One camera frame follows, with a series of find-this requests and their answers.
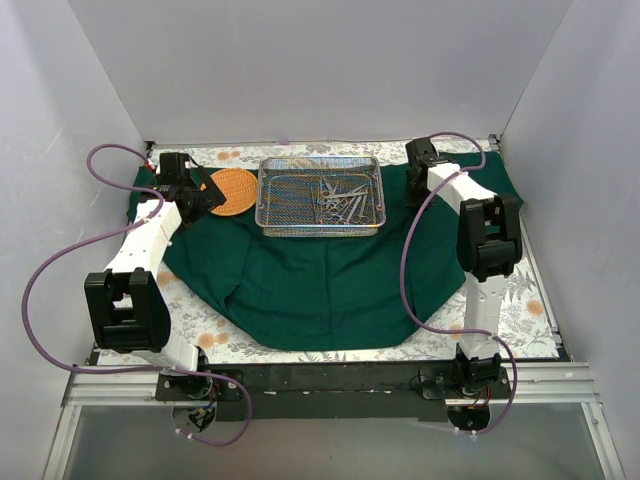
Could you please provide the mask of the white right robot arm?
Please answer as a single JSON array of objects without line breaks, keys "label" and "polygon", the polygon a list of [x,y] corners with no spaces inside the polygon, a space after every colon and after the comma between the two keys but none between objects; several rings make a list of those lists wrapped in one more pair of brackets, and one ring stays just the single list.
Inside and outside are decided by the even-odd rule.
[{"label": "white right robot arm", "polygon": [[471,178],[486,165],[462,167],[441,156],[430,137],[405,145],[409,163],[406,203],[418,209],[401,254],[400,280],[413,234],[422,214],[439,197],[458,216],[456,256],[465,272],[464,324],[456,346],[454,389],[475,397],[499,379],[499,317],[506,279],[522,258],[519,206],[512,195],[499,195]]}]

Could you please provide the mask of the green surgical cloth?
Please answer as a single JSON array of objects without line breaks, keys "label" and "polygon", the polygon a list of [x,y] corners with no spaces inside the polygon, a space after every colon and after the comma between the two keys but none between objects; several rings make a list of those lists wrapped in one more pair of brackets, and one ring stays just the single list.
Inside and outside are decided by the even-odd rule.
[{"label": "green surgical cloth", "polygon": [[405,206],[408,166],[381,170],[387,219],[361,238],[273,238],[251,213],[207,215],[178,231],[163,260],[216,312],[259,344],[321,351],[396,346],[464,283],[458,216],[441,199],[422,214]]}]

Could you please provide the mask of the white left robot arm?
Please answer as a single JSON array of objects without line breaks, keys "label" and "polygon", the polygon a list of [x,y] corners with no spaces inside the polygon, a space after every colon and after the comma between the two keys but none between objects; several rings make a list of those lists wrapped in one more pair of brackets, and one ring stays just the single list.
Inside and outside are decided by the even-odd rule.
[{"label": "white left robot arm", "polygon": [[213,377],[201,367],[202,349],[173,332],[157,274],[174,234],[223,205],[226,197],[201,165],[178,152],[159,156],[150,189],[139,195],[137,226],[114,259],[84,282],[92,329],[100,349],[136,356],[179,376],[180,390],[200,400],[211,392]]}]

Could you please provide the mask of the metal mesh instrument tray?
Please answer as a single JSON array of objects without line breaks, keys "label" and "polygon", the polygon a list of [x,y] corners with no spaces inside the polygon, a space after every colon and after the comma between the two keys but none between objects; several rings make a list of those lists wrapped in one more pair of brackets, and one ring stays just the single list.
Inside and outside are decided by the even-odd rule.
[{"label": "metal mesh instrument tray", "polygon": [[[314,200],[320,176],[342,188],[367,185],[365,207],[350,224],[319,224]],[[367,237],[386,222],[379,162],[371,156],[268,157],[260,162],[255,222],[269,237]]]}]

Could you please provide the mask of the round woven bamboo tray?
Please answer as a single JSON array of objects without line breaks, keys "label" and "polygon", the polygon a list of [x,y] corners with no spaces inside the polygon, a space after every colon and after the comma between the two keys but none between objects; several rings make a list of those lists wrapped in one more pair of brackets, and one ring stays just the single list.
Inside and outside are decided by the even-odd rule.
[{"label": "round woven bamboo tray", "polygon": [[224,204],[210,211],[212,215],[235,216],[245,213],[255,205],[258,180],[251,171],[227,168],[211,173],[210,177],[226,198]]}]

